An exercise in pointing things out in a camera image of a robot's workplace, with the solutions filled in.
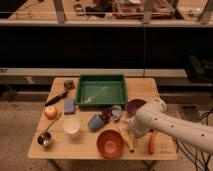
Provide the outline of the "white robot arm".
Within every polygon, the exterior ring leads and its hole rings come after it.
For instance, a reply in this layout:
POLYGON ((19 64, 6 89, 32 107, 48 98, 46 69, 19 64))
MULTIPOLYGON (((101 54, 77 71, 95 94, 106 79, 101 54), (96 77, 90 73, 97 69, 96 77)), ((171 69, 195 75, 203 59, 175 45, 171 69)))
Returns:
POLYGON ((165 113, 166 109, 160 98, 148 102, 131 100, 126 107, 130 131, 141 138, 150 129, 157 130, 213 155, 213 127, 171 117, 165 113))

